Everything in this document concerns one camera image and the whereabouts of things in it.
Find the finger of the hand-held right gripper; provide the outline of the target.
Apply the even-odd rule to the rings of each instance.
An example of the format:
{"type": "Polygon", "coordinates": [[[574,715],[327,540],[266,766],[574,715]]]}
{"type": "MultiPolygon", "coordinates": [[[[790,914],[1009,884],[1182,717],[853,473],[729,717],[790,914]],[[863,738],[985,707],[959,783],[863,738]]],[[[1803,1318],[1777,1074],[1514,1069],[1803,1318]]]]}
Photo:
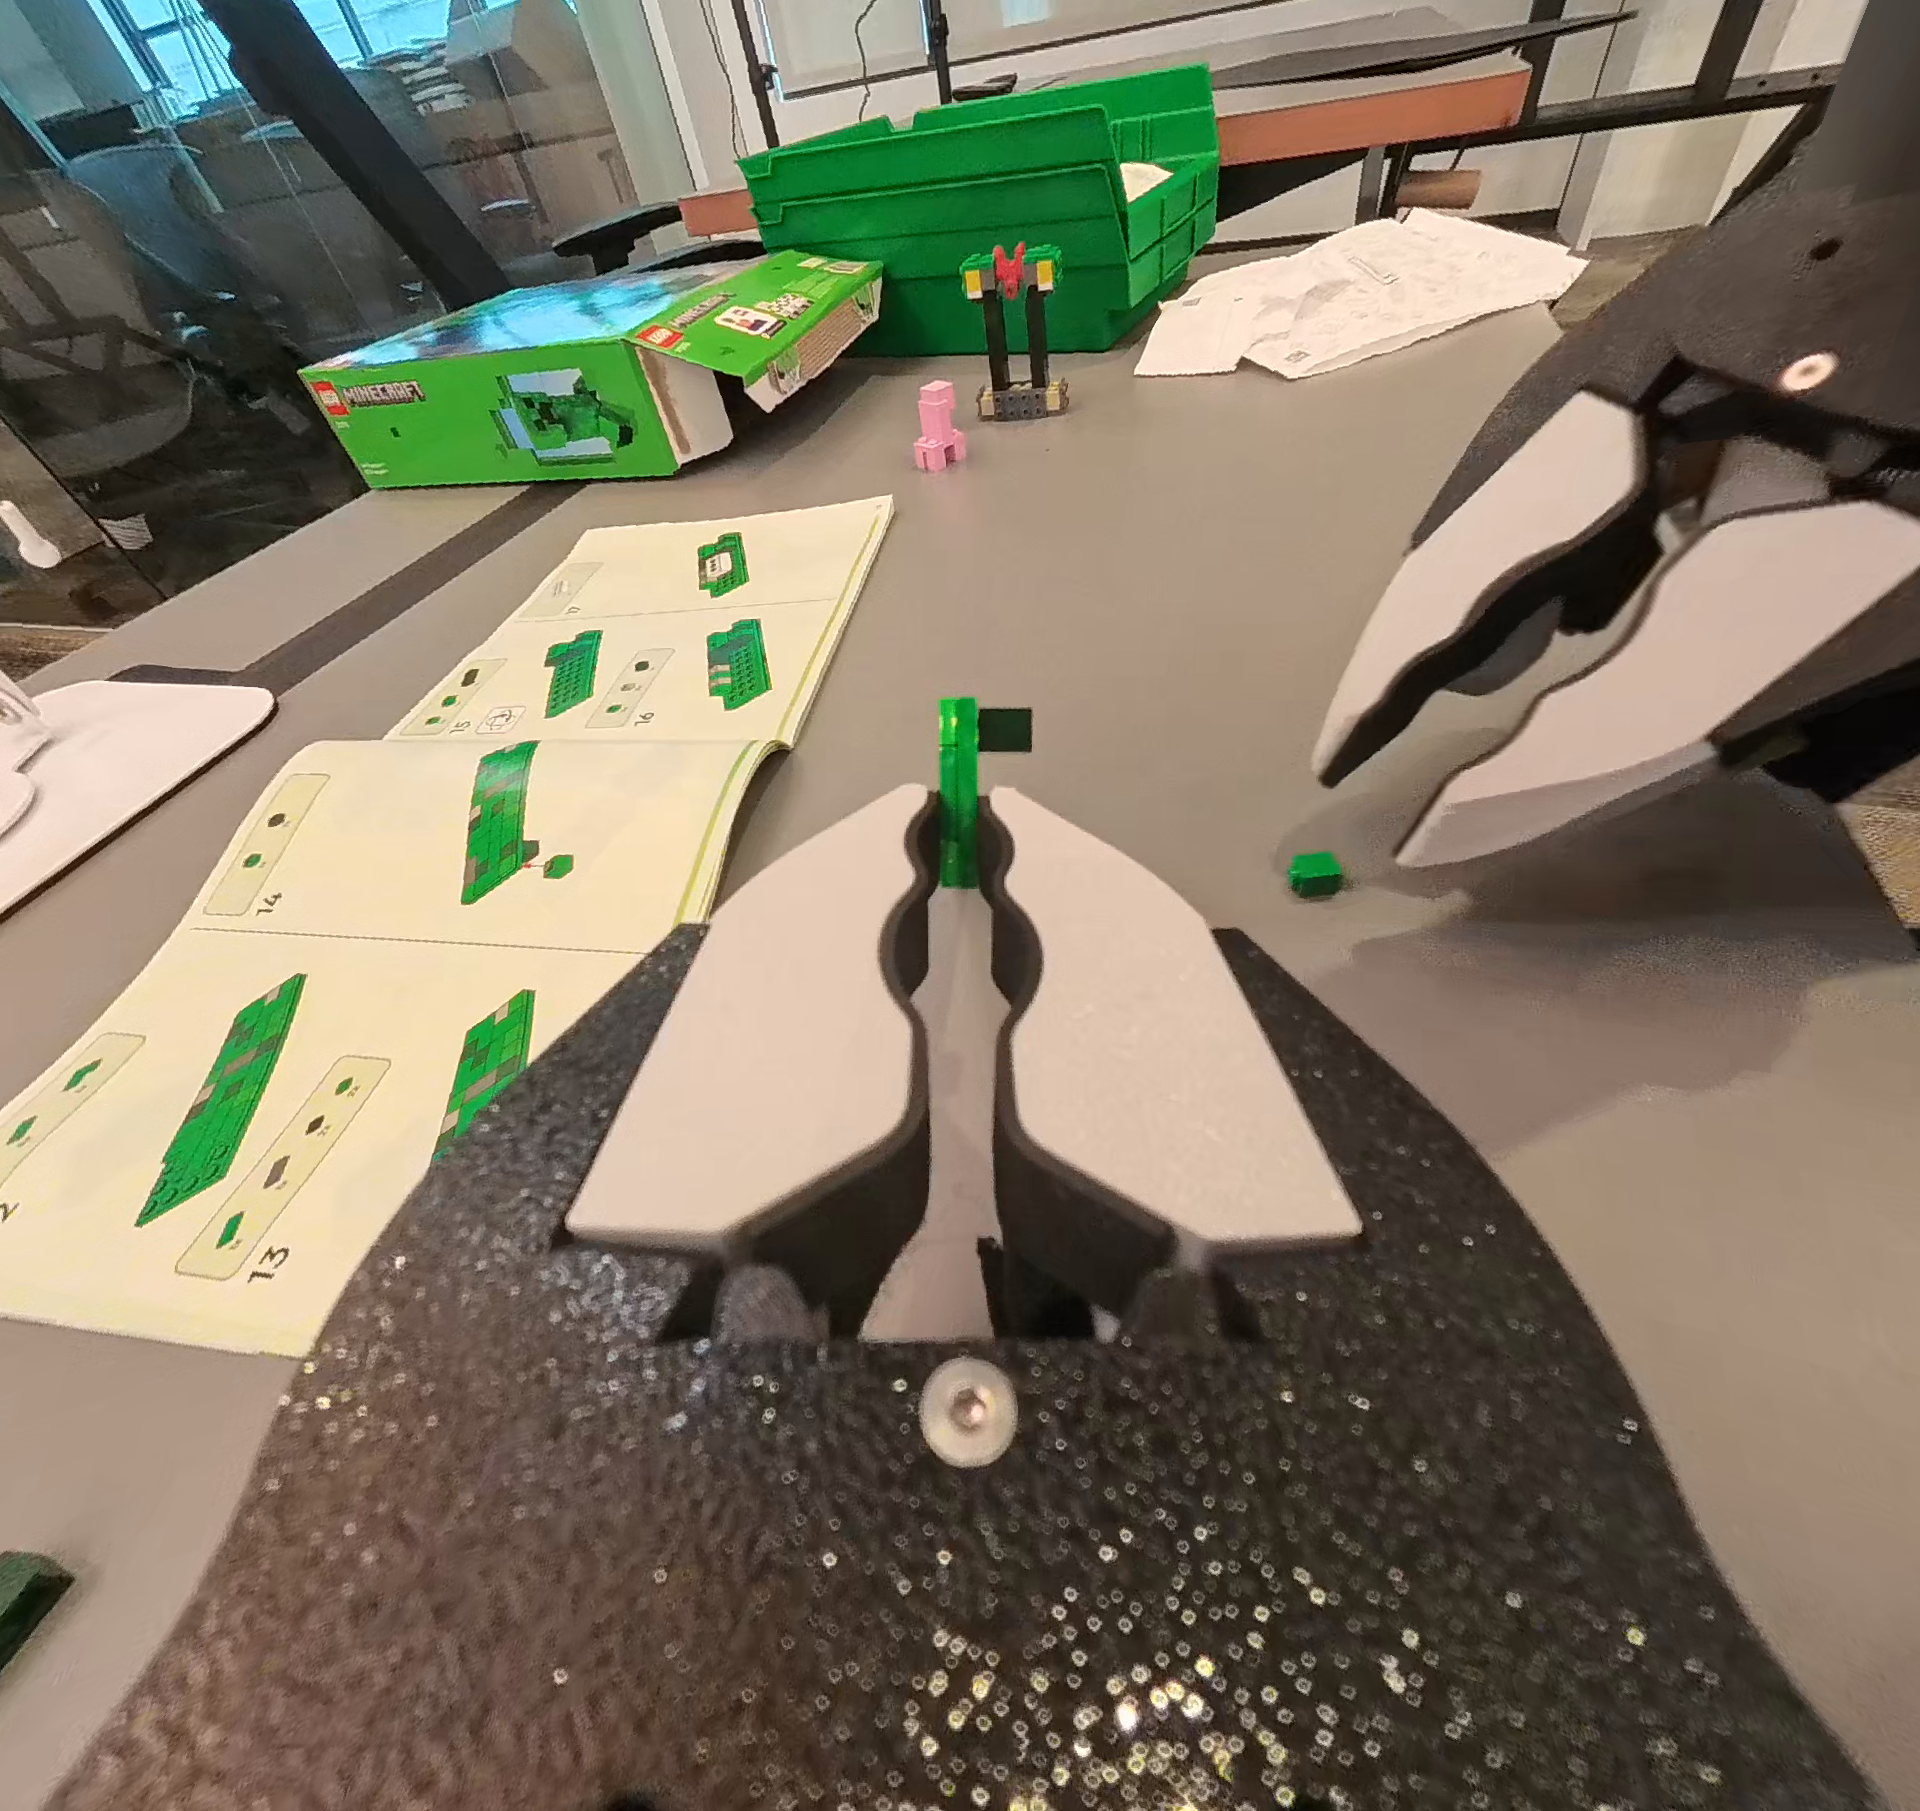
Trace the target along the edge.
{"type": "Polygon", "coordinates": [[[1396,863],[1472,863],[1702,776],[1732,717],[1916,571],[1916,517],[1885,501],[1719,522],[1669,560],[1603,661],[1547,689],[1502,749],[1443,783],[1396,863]]]}
{"type": "Polygon", "coordinates": [[[1592,392],[1565,400],[1406,552],[1331,691],[1312,743],[1317,782],[1331,789],[1377,757],[1432,695],[1561,597],[1645,482],[1639,416],[1592,392]]]}

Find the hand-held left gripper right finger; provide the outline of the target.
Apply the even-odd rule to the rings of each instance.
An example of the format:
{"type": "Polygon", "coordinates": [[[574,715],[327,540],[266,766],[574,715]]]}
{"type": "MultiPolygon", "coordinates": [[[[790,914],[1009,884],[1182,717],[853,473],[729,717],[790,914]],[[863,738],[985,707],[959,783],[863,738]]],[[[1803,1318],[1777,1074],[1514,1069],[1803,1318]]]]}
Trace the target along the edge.
{"type": "Polygon", "coordinates": [[[1155,1264],[1356,1240],[1359,1212],[1206,917],[1014,789],[990,792],[1006,1140],[1155,1264]]]}

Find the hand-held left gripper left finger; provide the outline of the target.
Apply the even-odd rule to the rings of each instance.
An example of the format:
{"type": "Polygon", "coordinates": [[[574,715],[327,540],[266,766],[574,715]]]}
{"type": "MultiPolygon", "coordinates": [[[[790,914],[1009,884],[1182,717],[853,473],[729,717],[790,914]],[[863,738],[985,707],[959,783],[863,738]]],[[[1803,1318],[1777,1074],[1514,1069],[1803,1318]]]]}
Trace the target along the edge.
{"type": "Polygon", "coordinates": [[[933,792],[900,785],[760,867],[706,923],[567,1208],[576,1240],[753,1255],[924,1116],[933,792]]]}

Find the green brick plate assembly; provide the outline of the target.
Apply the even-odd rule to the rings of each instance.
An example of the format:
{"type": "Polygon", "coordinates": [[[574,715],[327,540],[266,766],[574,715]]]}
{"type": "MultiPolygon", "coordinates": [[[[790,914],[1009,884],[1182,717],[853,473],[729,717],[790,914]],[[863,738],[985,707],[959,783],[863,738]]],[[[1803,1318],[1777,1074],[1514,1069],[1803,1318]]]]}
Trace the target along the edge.
{"type": "Polygon", "coordinates": [[[980,705],[971,695],[938,705],[940,865],[945,890],[980,884],[980,705]]]}

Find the grey desk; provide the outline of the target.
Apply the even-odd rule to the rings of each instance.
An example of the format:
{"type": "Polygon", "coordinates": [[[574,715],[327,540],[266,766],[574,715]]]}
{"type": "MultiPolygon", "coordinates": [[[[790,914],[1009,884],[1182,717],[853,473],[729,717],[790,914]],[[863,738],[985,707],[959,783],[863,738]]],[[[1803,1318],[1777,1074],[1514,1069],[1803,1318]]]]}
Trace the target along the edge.
{"type": "Polygon", "coordinates": [[[1305,386],[1075,365],[915,480],[854,372],[663,487],[367,500],[101,661],[275,661],[282,717],[3,930],[3,1086],[156,947],[297,747],[377,731],[588,527],[898,496],[732,888],[931,776],[1018,789],[1230,949],[1364,1217],[1211,1348],[656,1344],[684,1276],[555,1243],[691,935],[515,1083],[346,1299],[250,1358],[3,1325],[3,1543],[76,1581],[3,1677],[5,1807],[1914,1807],[1916,951],[1744,778],[1397,888],[1493,705],[1307,757],[1535,315],[1305,386]],[[1286,888],[1330,851],[1347,884],[1286,888]]]}

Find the brown-edged side desk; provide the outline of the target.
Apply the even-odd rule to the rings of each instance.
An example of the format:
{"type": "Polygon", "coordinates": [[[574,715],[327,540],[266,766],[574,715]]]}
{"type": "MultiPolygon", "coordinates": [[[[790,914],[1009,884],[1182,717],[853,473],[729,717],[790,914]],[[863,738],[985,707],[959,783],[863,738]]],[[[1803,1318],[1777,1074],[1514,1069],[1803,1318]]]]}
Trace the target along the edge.
{"type": "Polygon", "coordinates": [[[1368,151],[1410,153],[1417,144],[1472,148],[1521,136],[1531,64],[1458,75],[1434,68],[1392,82],[1336,85],[1336,96],[1232,109],[1218,118],[1222,217],[1279,191],[1288,179],[1309,181],[1364,160],[1368,151]]]}

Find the white paper sheets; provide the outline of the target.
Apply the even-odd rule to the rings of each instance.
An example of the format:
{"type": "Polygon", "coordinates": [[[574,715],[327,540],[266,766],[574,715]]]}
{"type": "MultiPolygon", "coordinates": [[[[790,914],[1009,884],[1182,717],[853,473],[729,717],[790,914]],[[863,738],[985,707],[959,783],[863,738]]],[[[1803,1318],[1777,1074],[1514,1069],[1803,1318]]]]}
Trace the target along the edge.
{"type": "Polygon", "coordinates": [[[1483,317],[1552,304],[1584,268],[1565,244],[1462,216],[1373,219],[1195,278],[1159,306],[1135,374],[1197,379],[1251,362],[1305,381],[1483,317]]]}

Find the open building instruction booklet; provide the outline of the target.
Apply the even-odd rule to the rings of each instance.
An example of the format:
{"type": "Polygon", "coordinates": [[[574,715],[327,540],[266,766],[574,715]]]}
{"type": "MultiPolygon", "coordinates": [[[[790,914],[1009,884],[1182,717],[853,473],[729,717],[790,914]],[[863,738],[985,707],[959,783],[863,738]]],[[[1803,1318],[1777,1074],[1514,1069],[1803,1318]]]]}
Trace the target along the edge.
{"type": "Polygon", "coordinates": [[[417,1179],[708,914],[894,512],[593,527],[384,736],[278,768],[3,1109],[3,1318],[306,1355],[417,1179]]]}

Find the black brick tower model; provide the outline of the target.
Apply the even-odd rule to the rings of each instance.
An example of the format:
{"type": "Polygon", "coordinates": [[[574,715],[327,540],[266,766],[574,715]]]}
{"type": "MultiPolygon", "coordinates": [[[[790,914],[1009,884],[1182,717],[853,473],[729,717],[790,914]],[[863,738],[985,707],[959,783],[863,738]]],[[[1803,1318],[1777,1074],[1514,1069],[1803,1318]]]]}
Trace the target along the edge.
{"type": "Polygon", "coordinates": [[[960,284],[980,310],[988,378],[976,392],[983,423],[1051,421],[1068,411],[1068,381],[1049,367],[1046,310],[1061,273],[1054,244],[994,245],[960,264],[960,284]]]}

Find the green plastic bin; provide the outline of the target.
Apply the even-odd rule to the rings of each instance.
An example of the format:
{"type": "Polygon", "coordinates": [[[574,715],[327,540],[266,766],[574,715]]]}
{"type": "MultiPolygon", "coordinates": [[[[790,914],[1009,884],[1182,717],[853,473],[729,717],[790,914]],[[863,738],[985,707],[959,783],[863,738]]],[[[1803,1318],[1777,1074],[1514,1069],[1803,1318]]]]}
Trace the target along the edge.
{"type": "Polygon", "coordinates": [[[1180,291],[1215,226],[1218,137],[1206,64],[865,118],[741,162],[769,251],[880,264],[865,358],[980,357],[962,264],[1060,251],[1054,353],[1098,353],[1180,291]]]}

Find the black board on white stand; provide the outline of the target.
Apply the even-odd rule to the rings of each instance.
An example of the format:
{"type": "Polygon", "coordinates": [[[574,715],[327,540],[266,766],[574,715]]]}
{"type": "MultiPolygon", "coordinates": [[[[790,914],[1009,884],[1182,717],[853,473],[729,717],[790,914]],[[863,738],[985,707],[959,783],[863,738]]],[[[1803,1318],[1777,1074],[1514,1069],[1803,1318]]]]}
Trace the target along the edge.
{"type": "Polygon", "coordinates": [[[29,695],[1,682],[1,912],[81,863],[262,729],[273,689],[134,667],[29,695]]]}

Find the green toy set box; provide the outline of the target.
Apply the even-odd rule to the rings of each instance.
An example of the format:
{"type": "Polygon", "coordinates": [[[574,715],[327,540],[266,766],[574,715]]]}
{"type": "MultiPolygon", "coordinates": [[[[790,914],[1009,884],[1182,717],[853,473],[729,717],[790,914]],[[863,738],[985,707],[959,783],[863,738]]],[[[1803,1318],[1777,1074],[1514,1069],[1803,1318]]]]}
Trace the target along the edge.
{"type": "Polygon", "coordinates": [[[515,287],[306,365],[372,487],[670,479],[877,324],[875,261],[776,251],[515,287]]]}

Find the pile of loose small bricks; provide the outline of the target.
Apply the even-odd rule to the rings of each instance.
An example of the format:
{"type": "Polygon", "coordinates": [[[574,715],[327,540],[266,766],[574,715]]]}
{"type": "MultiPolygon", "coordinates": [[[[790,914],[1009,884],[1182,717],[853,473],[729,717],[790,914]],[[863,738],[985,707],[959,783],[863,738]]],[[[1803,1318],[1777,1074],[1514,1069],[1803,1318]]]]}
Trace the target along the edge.
{"type": "Polygon", "coordinates": [[[0,1563],[0,1666],[10,1668],[45,1616],[73,1588],[74,1576],[59,1560],[26,1550],[3,1550],[0,1563]]]}

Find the black office chair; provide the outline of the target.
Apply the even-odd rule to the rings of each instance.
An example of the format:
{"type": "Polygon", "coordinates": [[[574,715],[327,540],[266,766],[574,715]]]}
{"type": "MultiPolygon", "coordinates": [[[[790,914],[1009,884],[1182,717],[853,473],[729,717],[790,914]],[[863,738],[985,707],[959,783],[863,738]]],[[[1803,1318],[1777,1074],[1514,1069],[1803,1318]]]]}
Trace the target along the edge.
{"type": "Polygon", "coordinates": [[[231,76],[285,123],[440,306],[659,256],[684,190],[644,195],[567,0],[447,0],[443,33],[339,64],[299,0],[193,0],[231,76]]]}

